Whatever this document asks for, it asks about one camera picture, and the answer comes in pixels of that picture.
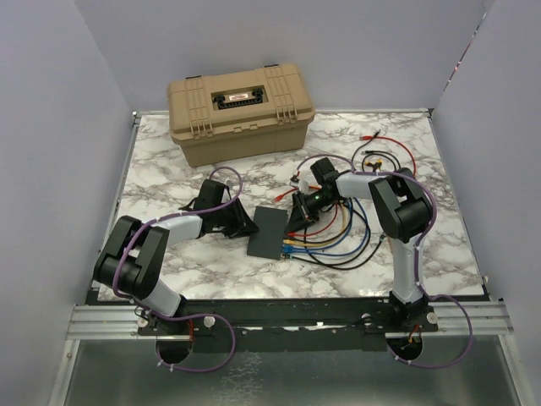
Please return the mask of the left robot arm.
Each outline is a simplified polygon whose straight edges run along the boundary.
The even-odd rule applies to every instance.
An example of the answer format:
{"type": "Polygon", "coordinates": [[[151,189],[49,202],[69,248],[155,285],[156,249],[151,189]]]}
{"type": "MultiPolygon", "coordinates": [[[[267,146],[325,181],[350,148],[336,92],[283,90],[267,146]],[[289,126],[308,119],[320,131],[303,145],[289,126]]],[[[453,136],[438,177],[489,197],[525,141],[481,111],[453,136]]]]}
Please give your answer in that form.
{"type": "Polygon", "coordinates": [[[165,332],[178,333],[186,326],[187,300],[161,280],[167,248],[211,233],[237,239],[257,232],[239,196],[232,196],[226,184],[206,179],[198,196],[172,214],[147,222],[119,217],[96,260],[93,280],[158,314],[165,332]]]}

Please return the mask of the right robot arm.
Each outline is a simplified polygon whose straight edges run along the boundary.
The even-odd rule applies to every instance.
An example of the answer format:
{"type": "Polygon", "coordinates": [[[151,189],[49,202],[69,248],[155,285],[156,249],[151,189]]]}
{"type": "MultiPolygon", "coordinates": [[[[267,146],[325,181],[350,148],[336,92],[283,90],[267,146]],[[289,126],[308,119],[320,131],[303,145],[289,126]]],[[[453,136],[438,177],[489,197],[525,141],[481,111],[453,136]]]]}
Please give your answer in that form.
{"type": "Polygon", "coordinates": [[[371,200],[383,234],[391,243],[393,285],[388,320],[395,329],[408,330],[429,308],[423,287],[422,253],[426,234],[437,217],[434,197],[407,168],[383,173],[350,169],[340,173],[329,158],[322,157],[310,171],[320,189],[312,194],[299,190],[293,195],[287,232],[311,226],[323,208],[339,201],[371,200]]]}

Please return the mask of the dark grey network switch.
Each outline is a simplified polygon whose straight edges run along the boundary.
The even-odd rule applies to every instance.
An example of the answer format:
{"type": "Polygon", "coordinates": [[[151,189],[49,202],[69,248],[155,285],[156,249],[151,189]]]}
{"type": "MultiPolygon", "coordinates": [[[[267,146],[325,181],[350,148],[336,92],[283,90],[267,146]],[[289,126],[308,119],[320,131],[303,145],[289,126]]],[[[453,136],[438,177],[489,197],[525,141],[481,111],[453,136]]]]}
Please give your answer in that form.
{"type": "Polygon", "coordinates": [[[249,238],[247,255],[279,260],[287,219],[286,210],[257,206],[254,223],[258,226],[259,232],[249,238]]]}

